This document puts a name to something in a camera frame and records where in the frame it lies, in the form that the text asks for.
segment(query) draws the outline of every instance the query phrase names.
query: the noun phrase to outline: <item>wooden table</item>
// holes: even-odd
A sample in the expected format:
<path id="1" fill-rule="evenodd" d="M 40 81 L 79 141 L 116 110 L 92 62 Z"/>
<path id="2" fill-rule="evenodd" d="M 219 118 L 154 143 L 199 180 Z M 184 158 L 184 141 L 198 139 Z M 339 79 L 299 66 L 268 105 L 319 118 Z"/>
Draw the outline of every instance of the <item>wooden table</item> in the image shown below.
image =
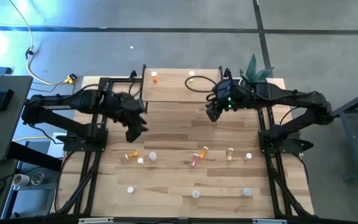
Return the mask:
<path id="1" fill-rule="evenodd" d="M 178 80 L 188 76 L 188 70 L 178 71 L 183 74 L 183 77 L 176 77 Z M 216 71 L 211 73 L 208 70 L 207 73 L 217 75 Z M 144 88 L 143 92 L 144 98 L 150 101 L 148 113 L 144 115 L 148 122 L 148 132 L 142 133 L 135 142 L 128 143 L 125 128 L 112 121 L 107 123 L 109 139 L 102 153 L 92 216 L 273 217 L 267 168 L 257 139 L 259 120 L 256 110 L 224 112 L 218 122 L 212 123 L 205 113 L 204 103 L 152 102 L 152 99 L 159 96 L 153 91 L 163 95 L 162 100 L 156 101 L 168 99 L 170 93 L 174 92 L 172 89 L 182 91 L 183 82 L 165 85 L 169 80 L 163 77 L 164 73 L 160 74 L 159 81 L 164 86 L 153 88 L 150 86 L 153 84 L 147 84 L 145 80 L 145 86 L 150 86 L 150 90 Z M 98 80 L 99 77 L 84 77 L 83 86 L 97 83 Z M 268 81 L 285 88 L 281 78 Z M 113 90 L 127 91 L 128 87 L 129 84 L 117 84 Z M 138 86 L 134 87 L 133 93 L 137 91 L 136 88 Z M 202 99 L 207 93 L 186 94 Z M 288 110 L 287 106 L 274 106 L 275 120 L 280 121 Z M 74 120 L 89 123 L 91 116 L 76 112 Z M 209 147 L 209 153 L 192 169 L 192 156 L 200 153 L 203 146 Z M 229 147 L 234 148 L 231 162 L 226 161 L 226 149 Z M 143 166 L 136 160 L 125 159 L 124 155 L 134 150 L 138 150 L 145 159 Z M 157 153 L 158 159 L 155 162 L 149 160 L 149 152 L 152 151 Z M 252 159 L 244 161 L 247 152 L 252 153 Z M 63 205 L 78 185 L 83 156 L 84 153 L 76 152 L 66 163 L 58 191 L 58 207 Z M 288 187 L 302 206 L 313 213 L 301 162 L 291 154 L 284 154 L 283 165 Z M 129 186 L 134 187 L 134 194 L 127 193 Z M 244 187 L 252 189 L 251 197 L 240 195 Z M 193 190 L 200 192 L 200 198 L 191 197 Z M 87 191 L 82 208 L 85 207 Z M 278 195 L 284 212 L 283 197 L 279 190 Z"/>

